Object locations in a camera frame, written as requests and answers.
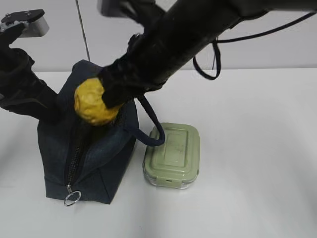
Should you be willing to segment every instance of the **bag strap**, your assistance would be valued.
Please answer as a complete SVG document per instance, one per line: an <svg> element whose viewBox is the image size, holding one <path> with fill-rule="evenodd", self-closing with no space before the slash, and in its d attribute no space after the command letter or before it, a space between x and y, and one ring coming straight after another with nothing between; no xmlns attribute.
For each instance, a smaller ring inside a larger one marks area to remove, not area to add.
<svg viewBox="0 0 317 238"><path fill-rule="evenodd" d="M162 125L160 124L157 116L155 115L153 108L151 107L149 101L146 99L145 96L138 97L138 100L141 103L144 110L146 111L146 113L151 118L151 120L154 122L156 128L158 129L159 139L156 140L154 138L151 138L148 135L146 135L143 131L141 131L139 128L136 128L131 125L126 125L124 129L130 132L139 141L141 141L142 143L148 146L163 145L165 142L165 133L164 133Z"/></svg>

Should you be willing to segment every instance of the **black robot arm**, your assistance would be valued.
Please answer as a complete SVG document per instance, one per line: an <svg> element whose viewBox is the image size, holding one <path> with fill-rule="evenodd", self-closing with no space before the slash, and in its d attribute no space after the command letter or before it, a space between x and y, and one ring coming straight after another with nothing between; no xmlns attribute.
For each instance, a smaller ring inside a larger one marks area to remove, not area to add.
<svg viewBox="0 0 317 238"><path fill-rule="evenodd" d="M120 0L151 8L152 0ZM177 70L223 31L272 10L317 10L317 0L178 0L135 35L127 53L99 73L108 107L160 89Z"/></svg>

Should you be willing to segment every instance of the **green food container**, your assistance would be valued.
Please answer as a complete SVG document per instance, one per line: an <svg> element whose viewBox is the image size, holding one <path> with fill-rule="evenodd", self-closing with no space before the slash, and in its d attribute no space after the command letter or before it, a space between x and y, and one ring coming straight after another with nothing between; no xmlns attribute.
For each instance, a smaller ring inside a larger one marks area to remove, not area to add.
<svg viewBox="0 0 317 238"><path fill-rule="evenodd" d="M187 188L197 178L200 159L200 137L190 125L162 123L165 143L148 146L144 156L144 177L153 185ZM158 138L156 127L152 138Z"/></svg>

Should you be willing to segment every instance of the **yellow ball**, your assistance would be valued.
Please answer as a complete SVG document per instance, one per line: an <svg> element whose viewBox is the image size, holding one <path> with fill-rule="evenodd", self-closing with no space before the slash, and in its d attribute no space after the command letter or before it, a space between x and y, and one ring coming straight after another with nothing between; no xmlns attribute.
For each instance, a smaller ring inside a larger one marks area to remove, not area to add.
<svg viewBox="0 0 317 238"><path fill-rule="evenodd" d="M75 111L92 125L105 125L115 119L122 105L107 108L102 100L105 92L98 78L90 78L75 91Z"/></svg>

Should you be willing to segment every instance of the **black cable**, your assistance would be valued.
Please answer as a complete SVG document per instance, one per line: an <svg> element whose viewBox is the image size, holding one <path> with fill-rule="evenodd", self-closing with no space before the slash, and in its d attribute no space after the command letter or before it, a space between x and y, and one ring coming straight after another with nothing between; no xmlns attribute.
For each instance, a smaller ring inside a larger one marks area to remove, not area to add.
<svg viewBox="0 0 317 238"><path fill-rule="evenodd" d="M231 43L231 42L237 42L237 41L244 41L244 40L250 40L250 39L254 39L254 38L258 38L258 37L262 37L262 36L266 36L266 35L269 35L269 34L272 34L272 33L275 33L275 32L278 32L278 31L281 31L281 30L284 30L286 28L289 28L291 26L294 26L302 21L305 21L306 19L312 17L316 15L316 12L310 12L294 21L291 21L285 25L282 25L280 27L277 27L277 28L274 28L272 30L269 30L269 31L264 31L262 33L258 33L258 34L255 34L255 35L251 35L251 36L244 36L244 37L238 37L238 38L233 38L233 39L227 39L227 40L218 40L218 43Z"/></svg>
<svg viewBox="0 0 317 238"><path fill-rule="evenodd" d="M217 71L216 71L216 75L215 76L211 76L207 73L205 73L200 66L198 65L196 56L193 58L193 63L194 63L194 68L195 70L204 78L208 79L208 80L215 80L219 77L220 72L221 72L221 53L220 53L220 49L218 47L218 43L217 40L214 40L212 42L212 46L213 46L213 51L214 51L214 55L215 55L215 62L217 65Z"/></svg>
<svg viewBox="0 0 317 238"><path fill-rule="evenodd" d="M211 75L208 75L206 74L201 68L200 66L198 65L197 63L197 59L196 57L193 58L193 63L194 63L194 67L195 67L195 70L204 78L206 79L209 79L209 80L215 80L216 78L219 77L220 75L220 71L221 71L221 58L220 58L220 50L218 48L218 43L231 43L231 42L238 42L238 41L244 41L244 40L250 40L250 39L254 39L254 38L258 38L258 37L262 37L262 36L266 36L266 35L269 35L269 34L272 34L272 33L275 33L275 32L278 32L278 31L281 31L281 30L284 30L286 28L289 28L291 26L294 26L302 21L305 21L306 19L312 17L316 15L316 12L310 12L294 21L291 21L285 25L282 25L280 27L277 27L277 28L274 28L272 30L269 30L269 31L264 31L262 33L258 33L258 34L255 34L255 35L251 35L251 36L245 36L245 37L238 37L238 38L233 38L233 39L227 39L227 40L218 40L218 38L216 38L216 40L214 40L212 42L213 44L213 50L214 50L214 58L213 58L213 64L212 64L212 69L214 68L214 63L216 62L216 65L217 65L217 73L216 73L216 76L211 76Z"/></svg>

